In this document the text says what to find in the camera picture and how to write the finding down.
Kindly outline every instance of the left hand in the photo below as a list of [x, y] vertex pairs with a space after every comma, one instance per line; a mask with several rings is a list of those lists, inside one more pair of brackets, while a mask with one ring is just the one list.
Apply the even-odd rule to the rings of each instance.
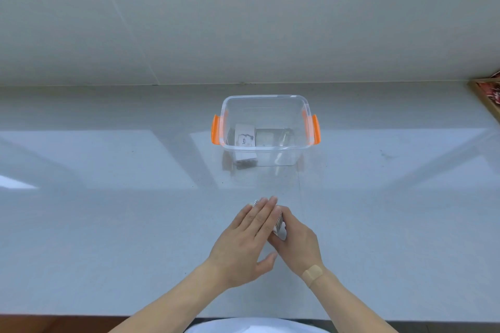
[[215, 269], [225, 289], [244, 285], [272, 270], [278, 253], [257, 260], [278, 221], [281, 207], [277, 202], [273, 196], [269, 200], [263, 197], [255, 207], [247, 204], [214, 244], [205, 264]]

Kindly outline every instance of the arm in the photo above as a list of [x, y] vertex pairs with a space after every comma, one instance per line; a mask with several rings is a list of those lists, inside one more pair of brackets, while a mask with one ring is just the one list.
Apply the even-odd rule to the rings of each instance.
[[282, 207], [286, 240], [276, 235], [269, 242], [287, 266], [299, 277], [313, 265], [323, 274], [310, 285], [335, 328], [340, 333], [396, 333], [381, 317], [346, 289], [324, 265], [315, 233], [301, 223], [287, 207]]
[[272, 270], [277, 253], [257, 262], [281, 212], [278, 199], [246, 205], [222, 232], [209, 258], [165, 295], [110, 333], [182, 333], [212, 300]]

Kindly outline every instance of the hand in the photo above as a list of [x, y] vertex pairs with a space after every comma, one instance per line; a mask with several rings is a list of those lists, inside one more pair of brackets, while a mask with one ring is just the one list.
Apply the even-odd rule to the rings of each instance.
[[272, 270], [278, 253], [257, 262], [281, 212], [277, 197], [247, 204], [218, 238], [205, 262], [216, 269], [225, 289], [244, 285]]
[[286, 265], [299, 277], [313, 265], [324, 267], [316, 234], [297, 220], [288, 207], [282, 207], [282, 213], [286, 224], [286, 240], [270, 235], [268, 241]]

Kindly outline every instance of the finger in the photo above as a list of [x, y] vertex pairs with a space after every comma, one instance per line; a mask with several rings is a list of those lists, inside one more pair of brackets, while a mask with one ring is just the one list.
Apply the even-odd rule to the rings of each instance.
[[276, 196], [272, 196], [268, 200], [266, 205], [255, 216], [252, 223], [247, 228], [247, 231], [250, 232], [250, 234], [252, 234], [253, 236], [255, 236], [257, 234], [257, 232], [260, 230], [260, 227], [262, 227], [262, 225], [264, 225], [264, 223], [267, 221], [267, 218], [271, 214], [271, 212], [272, 212], [272, 210], [275, 207], [277, 202], [278, 202], [278, 198]]
[[252, 210], [252, 207], [253, 207], [252, 204], [247, 204], [246, 206], [244, 206], [243, 209], [240, 210], [240, 212], [238, 212], [233, 222], [229, 224], [229, 227], [231, 229], [236, 229], [237, 227], [239, 227], [245, 216], [248, 214], [248, 212]]
[[252, 223], [253, 219], [255, 219], [255, 216], [260, 212], [260, 210], [266, 205], [268, 202], [267, 197], [261, 198], [252, 208], [250, 212], [245, 216], [243, 221], [240, 224], [241, 229], [247, 229], [250, 224]]
[[267, 241], [272, 245], [273, 248], [276, 249], [278, 253], [281, 253], [285, 245], [284, 241], [281, 238], [279, 238], [277, 235], [269, 235]]
[[290, 208], [282, 207], [282, 213], [287, 232], [293, 230], [294, 227], [301, 224], [301, 222], [293, 215]]
[[274, 228], [274, 226], [278, 222], [280, 214], [281, 214], [281, 206], [275, 206], [272, 209], [266, 222], [260, 227], [260, 230], [255, 235], [255, 240], [257, 240], [257, 242], [261, 242], [262, 246], [264, 246], [267, 238], [271, 235], [272, 228]]
[[269, 254], [264, 260], [257, 262], [257, 265], [255, 267], [255, 279], [272, 270], [272, 268], [274, 267], [274, 261], [276, 260], [277, 256], [278, 253], [273, 252]]

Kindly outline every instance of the clear plastic container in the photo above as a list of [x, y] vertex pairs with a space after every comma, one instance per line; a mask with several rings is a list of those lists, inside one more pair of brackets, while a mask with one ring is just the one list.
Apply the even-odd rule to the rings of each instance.
[[[255, 127], [255, 146], [235, 145], [236, 124]], [[235, 163], [248, 166], [294, 165], [302, 151], [321, 142], [320, 125], [308, 101], [299, 95], [230, 96], [214, 116], [212, 143], [227, 150]]]

